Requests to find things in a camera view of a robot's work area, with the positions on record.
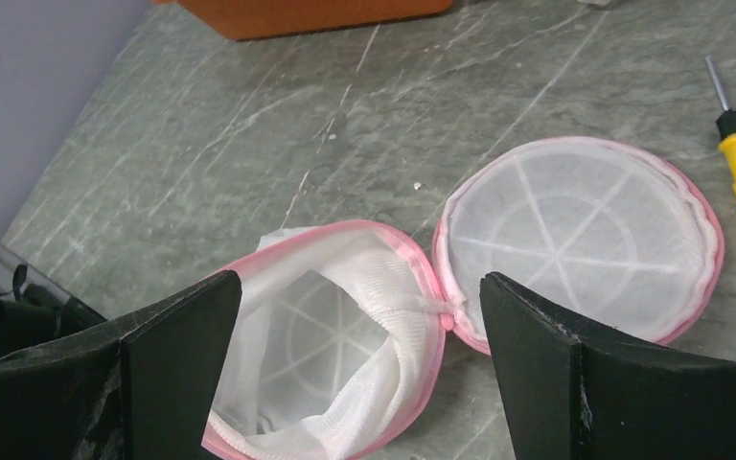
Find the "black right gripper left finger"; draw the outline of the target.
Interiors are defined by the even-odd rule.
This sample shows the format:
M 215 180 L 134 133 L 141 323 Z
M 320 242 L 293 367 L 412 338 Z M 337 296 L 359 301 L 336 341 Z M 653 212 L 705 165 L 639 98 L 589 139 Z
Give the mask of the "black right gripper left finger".
M 155 304 L 0 357 L 0 459 L 207 459 L 242 299 L 223 270 Z

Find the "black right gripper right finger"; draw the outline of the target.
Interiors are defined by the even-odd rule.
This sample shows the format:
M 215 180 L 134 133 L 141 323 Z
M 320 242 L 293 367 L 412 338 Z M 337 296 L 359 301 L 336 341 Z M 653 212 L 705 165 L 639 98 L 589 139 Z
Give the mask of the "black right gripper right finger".
M 487 274 L 480 305 L 519 459 L 736 459 L 736 361 L 681 352 Z

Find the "white mesh pink-zip laundry bag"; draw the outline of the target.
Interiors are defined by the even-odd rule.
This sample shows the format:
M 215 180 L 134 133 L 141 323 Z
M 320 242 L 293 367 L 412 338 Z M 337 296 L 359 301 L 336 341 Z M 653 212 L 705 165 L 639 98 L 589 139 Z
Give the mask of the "white mesh pink-zip laundry bag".
M 202 445 L 221 459 L 358 459 L 423 412 L 448 334 L 489 352 L 486 274 L 667 344 L 701 316 L 724 256 L 686 175 L 584 136 L 477 172 L 448 197 L 430 251 L 366 219 L 276 230 L 229 265 L 241 306 Z

